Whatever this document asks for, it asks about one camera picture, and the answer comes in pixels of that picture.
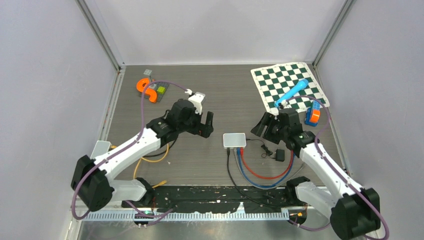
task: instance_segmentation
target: green block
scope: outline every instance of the green block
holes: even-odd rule
[[[163,86],[160,86],[157,88],[156,92],[158,92],[159,94],[164,94],[165,93],[165,88]]]

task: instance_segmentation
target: white wall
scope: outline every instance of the white wall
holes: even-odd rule
[[[318,66],[350,171],[390,239],[424,236],[424,1],[357,1]]]
[[[126,65],[311,62],[344,3],[92,1]]]
[[[0,239],[57,240],[116,73],[73,0],[2,1],[0,56]]]

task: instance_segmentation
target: table surface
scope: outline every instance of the table surface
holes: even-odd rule
[[[259,122],[266,110],[250,70],[265,66],[269,65],[128,66],[119,92],[108,141],[113,145],[120,145],[140,131],[141,97],[136,89],[136,84],[141,78],[144,78],[144,71],[150,69],[153,71],[152,78],[155,80],[175,82],[194,92],[206,94],[203,110],[214,113],[214,132],[209,138],[189,133],[180,134],[163,161],[158,163],[143,161],[137,176],[145,178],[151,184],[167,180],[169,185],[232,185],[226,168],[227,153],[223,147],[223,134],[246,133],[247,138],[259,139],[251,134],[250,130]],[[145,123],[164,115],[165,110],[170,109],[173,103],[181,98],[186,99],[187,95],[180,88],[170,86],[160,102],[145,101]],[[300,113],[299,116],[302,120],[305,118],[305,113]],[[303,125],[303,129],[316,134],[326,121],[327,116],[322,114],[317,127]],[[341,166],[340,156],[330,128],[321,134],[320,141],[334,161]],[[273,152],[277,148],[284,149],[287,160],[277,162],[269,157],[262,158],[261,154],[264,151],[259,141],[247,142],[244,150],[245,160],[257,174],[277,176],[287,168],[290,152],[283,142],[279,145],[268,141],[265,143]],[[302,161],[296,158],[291,173],[296,172],[301,164]],[[132,179],[135,166],[136,163],[122,171],[117,179]],[[233,154],[230,158],[230,171],[238,185],[248,185],[237,168]],[[245,172],[249,178],[259,184],[268,185],[275,182],[274,180],[258,179],[247,170]],[[308,166],[302,169],[297,176],[305,176],[317,186],[323,185]]]

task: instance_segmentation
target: red cable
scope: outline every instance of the red cable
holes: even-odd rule
[[[291,155],[290,155],[290,164],[288,165],[287,169],[281,173],[278,176],[261,176],[259,174],[257,174],[256,172],[254,172],[249,166],[248,164],[245,162],[245,157],[243,154],[243,148],[240,149],[240,155],[241,155],[241,161],[243,161],[244,166],[247,168],[247,170],[249,170],[249,172],[251,172],[255,177],[258,177],[260,179],[278,179],[280,177],[282,177],[284,174],[287,173],[287,171],[290,169],[290,166],[293,164],[293,151],[291,151]]]

